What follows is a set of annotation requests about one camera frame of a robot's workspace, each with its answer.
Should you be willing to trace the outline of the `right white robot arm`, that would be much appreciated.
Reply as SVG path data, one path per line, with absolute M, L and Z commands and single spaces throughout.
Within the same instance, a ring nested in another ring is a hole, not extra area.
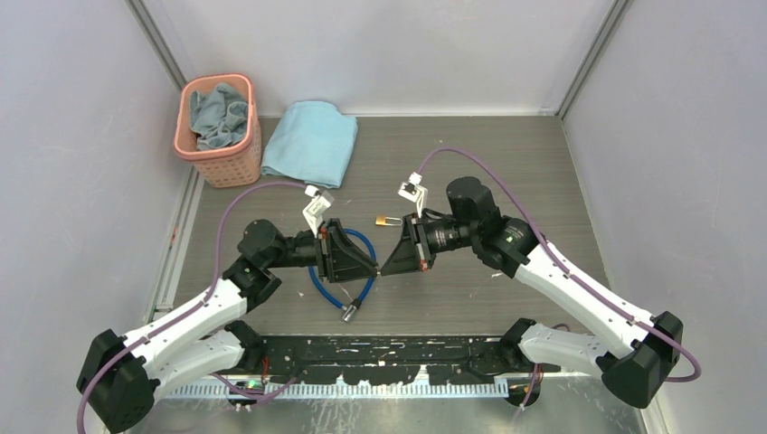
M 449 183 L 448 214 L 426 208 L 427 193 L 417 173 L 401 184 L 398 194 L 416 210 L 404 216 L 382 275 L 425 272 L 438 254 L 469 248 L 484 265 L 545 295 L 589 331 L 576 334 L 520 318 L 498 345 L 508 368 L 522 372 L 548 364 L 586 373 L 624 403 L 649 406 L 679 360 L 679 318 L 669 312 L 654 316 L 593 278 L 578 277 L 578 268 L 530 223 L 502 214 L 476 177 Z

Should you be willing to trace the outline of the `small brass padlock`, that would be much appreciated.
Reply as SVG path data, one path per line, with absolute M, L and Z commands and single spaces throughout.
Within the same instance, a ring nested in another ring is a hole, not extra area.
M 402 226 L 402 219 L 386 215 L 377 215 L 374 219 L 374 224 L 381 227 L 400 227 Z

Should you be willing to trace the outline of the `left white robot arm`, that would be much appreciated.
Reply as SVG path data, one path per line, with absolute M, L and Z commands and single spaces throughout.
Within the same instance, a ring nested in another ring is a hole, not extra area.
M 306 268 L 331 283 L 372 282 L 378 264 L 370 241 L 337 218 L 318 229 L 285 236 L 270 221 L 244 229 L 238 258 L 201 294 L 148 325 L 123 335 L 107 329 L 90 344 L 76 381 L 81 394 L 77 430 L 92 409 L 105 428 L 134 427 L 155 403 L 210 373 L 253 373 L 265 357 L 263 338 L 241 317 L 264 304 L 281 285 L 279 268 Z

